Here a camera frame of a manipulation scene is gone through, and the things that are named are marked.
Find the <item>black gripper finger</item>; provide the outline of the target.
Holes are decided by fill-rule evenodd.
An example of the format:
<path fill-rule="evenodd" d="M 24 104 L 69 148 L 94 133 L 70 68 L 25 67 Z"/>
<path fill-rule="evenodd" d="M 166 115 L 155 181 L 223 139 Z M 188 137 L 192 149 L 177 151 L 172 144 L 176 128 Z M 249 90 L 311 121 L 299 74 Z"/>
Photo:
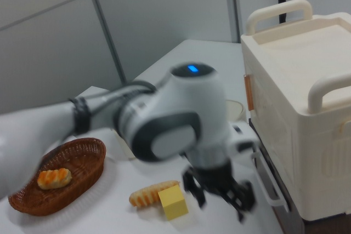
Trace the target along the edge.
<path fill-rule="evenodd" d="M 237 182 L 230 180 L 219 189 L 220 196 L 237 211 L 239 222 L 243 222 L 245 214 L 250 213 L 255 206 L 256 199 L 252 184 L 245 180 Z"/>
<path fill-rule="evenodd" d="M 203 208 L 206 203 L 205 195 L 201 187 L 195 183 L 192 171 L 185 171 L 183 174 L 183 185 L 186 192 L 190 192 L 197 200 L 199 208 Z"/>

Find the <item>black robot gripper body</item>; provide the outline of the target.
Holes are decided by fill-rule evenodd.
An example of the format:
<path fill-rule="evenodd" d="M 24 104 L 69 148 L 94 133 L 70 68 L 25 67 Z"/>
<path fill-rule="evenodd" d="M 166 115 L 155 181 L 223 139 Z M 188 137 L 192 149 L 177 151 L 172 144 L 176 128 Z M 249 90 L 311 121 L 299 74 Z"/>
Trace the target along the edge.
<path fill-rule="evenodd" d="M 186 152 L 195 183 L 203 192 L 219 193 L 221 186 L 234 180 L 230 158 L 225 149 L 195 149 Z"/>

